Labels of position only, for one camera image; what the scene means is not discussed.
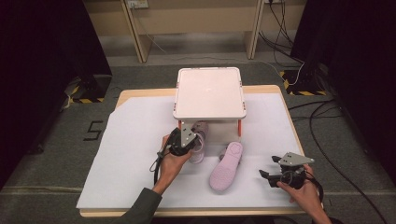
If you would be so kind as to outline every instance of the pink shoe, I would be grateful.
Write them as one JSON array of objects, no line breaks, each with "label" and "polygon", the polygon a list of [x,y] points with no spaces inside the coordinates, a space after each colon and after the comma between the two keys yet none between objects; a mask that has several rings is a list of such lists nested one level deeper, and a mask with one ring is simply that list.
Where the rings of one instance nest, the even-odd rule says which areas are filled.
[{"label": "pink shoe", "polygon": [[212,189],[225,190],[231,186],[243,151],[242,144],[238,142],[231,142],[227,146],[223,159],[210,176],[209,184]]},{"label": "pink shoe", "polygon": [[195,147],[192,149],[192,156],[190,157],[191,163],[200,163],[205,155],[205,139],[209,131],[207,123],[204,121],[197,121],[192,125],[191,130],[198,135],[195,140]]}]

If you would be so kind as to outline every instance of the black curtain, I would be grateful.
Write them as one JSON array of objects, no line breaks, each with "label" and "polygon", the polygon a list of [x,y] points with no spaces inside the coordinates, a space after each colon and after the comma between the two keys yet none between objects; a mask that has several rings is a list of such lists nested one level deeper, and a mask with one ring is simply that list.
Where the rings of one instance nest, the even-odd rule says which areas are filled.
[{"label": "black curtain", "polygon": [[35,149],[75,77],[111,75],[81,1],[0,3],[0,188]]}]

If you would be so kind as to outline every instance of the yellow and black tape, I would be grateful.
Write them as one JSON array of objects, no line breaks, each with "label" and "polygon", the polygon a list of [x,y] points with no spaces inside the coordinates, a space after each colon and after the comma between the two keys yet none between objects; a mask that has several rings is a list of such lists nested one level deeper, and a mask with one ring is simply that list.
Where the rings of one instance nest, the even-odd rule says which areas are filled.
[{"label": "yellow and black tape", "polygon": [[[292,77],[290,73],[293,72],[295,73],[295,71],[282,71],[279,73],[283,79],[285,90],[289,95],[326,95],[326,91],[321,90],[319,87],[303,90],[298,84],[290,85],[289,78]],[[292,83],[295,82],[295,78],[296,77],[292,77]]]},{"label": "yellow and black tape", "polygon": [[76,86],[73,89],[72,95],[71,95],[71,102],[72,103],[78,103],[78,104],[91,104],[91,103],[102,103],[105,98],[78,98],[75,96],[76,92],[78,92],[79,86]]}]

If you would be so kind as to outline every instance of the white box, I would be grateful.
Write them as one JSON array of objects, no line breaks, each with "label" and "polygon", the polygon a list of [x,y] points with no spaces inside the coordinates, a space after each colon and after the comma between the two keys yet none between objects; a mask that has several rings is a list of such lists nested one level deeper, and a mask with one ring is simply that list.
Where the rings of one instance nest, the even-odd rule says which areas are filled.
[{"label": "white box", "polygon": [[183,68],[178,72],[174,118],[188,126],[208,123],[209,144],[240,141],[247,114],[242,81],[236,67]]}]

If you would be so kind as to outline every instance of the white sheet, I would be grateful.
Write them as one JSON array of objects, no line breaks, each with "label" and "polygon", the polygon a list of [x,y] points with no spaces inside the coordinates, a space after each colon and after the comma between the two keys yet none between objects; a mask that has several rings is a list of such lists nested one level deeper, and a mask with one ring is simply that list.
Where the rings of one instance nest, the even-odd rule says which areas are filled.
[{"label": "white sheet", "polygon": [[[272,156],[301,154],[279,93],[245,94],[247,116],[242,121],[244,154],[233,184],[222,193],[209,186],[218,154],[226,145],[210,145],[200,164],[187,162],[163,195],[160,208],[295,207],[282,189],[270,188],[259,169],[271,175],[280,167]],[[77,208],[130,208],[142,188],[151,188],[149,171],[162,136],[177,126],[172,116],[174,96],[136,97],[111,115]]]}]

